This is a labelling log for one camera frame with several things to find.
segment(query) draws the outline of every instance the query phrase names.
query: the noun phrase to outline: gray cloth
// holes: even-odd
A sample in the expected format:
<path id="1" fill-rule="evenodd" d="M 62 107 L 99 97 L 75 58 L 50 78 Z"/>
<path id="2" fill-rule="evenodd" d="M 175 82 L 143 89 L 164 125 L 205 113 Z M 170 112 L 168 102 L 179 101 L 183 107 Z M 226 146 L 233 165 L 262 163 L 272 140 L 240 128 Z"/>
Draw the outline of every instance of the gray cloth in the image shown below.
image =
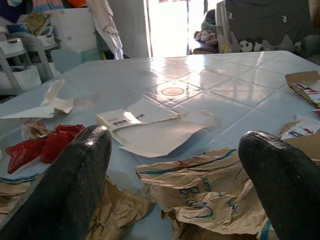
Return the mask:
<path id="1" fill-rule="evenodd" d="M 225 9 L 238 42 L 277 46 L 288 34 L 295 44 L 313 31 L 308 0 L 225 0 Z"/>

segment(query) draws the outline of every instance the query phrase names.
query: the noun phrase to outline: wall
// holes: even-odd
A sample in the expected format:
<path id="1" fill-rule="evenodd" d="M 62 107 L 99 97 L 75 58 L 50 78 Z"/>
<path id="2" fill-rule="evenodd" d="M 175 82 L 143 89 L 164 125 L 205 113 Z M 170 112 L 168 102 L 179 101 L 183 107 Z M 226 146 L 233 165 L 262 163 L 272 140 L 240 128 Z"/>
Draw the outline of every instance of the wall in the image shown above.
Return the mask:
<path id="1" fill-rule="evenodd" d="M 119 32 L 124 54 L 148 58 L 144 0 L 108 0 Z"/>

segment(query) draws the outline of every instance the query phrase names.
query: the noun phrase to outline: tiled table surface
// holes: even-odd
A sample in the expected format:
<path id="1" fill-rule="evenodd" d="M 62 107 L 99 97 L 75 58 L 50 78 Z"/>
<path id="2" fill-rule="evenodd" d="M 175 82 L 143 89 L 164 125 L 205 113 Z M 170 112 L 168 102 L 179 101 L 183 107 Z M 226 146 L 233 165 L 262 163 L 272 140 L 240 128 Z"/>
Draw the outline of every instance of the tiled table surface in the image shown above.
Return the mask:
<path id="1" fill-rule="evenodd" d="M 60 78 L 65 79 L 59 97 L 76 97 L 68 115 L 42 119 L 52 128 L 57 123 L 96 123 L 96 114 L 126 108 L 141 98 L 155 101 L 178 113 L 207 110 L 218 125 L 195 133 L 171 154 L 146 158 L 118 148 L 114 142 L 107 174 L 119 188 L 141 189 L 135 167 L 139 164 L 176 161 L 203 152 L 238 146 L 248 130 L 279 134 L 296 115 L 317 119 L 311 105 L 290 88 L 285 74 L 320 71 L 320 66 L 292 53 L 254 52 L 191 55 L 175 58 L 142 58 L 84 63 Z M 0 105 L 0 116 L 40 105 L 49 82 Z M 22 141 L 21 119 L 0 119 L 0 149 Z M 0 173 L 8 159 L 0 161 Z M 123 239 L 172 239 L 171 221 L 161 220 L 158 205 L 143 220 L 126 229 Z"/>

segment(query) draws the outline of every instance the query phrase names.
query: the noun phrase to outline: hanging clothes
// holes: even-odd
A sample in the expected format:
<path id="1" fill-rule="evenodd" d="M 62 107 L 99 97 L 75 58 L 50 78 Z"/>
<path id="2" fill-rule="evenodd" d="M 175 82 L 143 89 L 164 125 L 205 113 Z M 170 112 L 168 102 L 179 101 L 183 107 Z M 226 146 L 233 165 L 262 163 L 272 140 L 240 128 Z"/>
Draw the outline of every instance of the hanging clothes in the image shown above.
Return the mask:
<path id="1" fill-rule="evenodd" d="M 64 9 L 61 0 L 32 0 L 33 11 L 43 13 L 47 10 Z"/>
<path id="2" fill-rule="evenodd" d="M 87 0 L 87 5 L 92 11 L 94 28 L 114 54 L 114 59 L 124 59 L 123 45 L 108 1 Z"/>

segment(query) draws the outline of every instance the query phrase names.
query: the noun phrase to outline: round stain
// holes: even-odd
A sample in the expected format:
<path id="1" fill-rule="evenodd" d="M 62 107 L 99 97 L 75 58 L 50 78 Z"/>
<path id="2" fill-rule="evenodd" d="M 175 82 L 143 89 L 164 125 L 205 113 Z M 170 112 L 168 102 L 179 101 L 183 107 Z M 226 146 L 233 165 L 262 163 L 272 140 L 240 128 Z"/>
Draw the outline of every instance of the round stain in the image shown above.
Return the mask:
<path id="1" fill-rule="evenodd" d="M 177 95 L 183 94 L 184 92 L 185 90 L 181 87 L 168 87 L 161 91 L 162 94 L 167 96 L 177 96 Z"/>

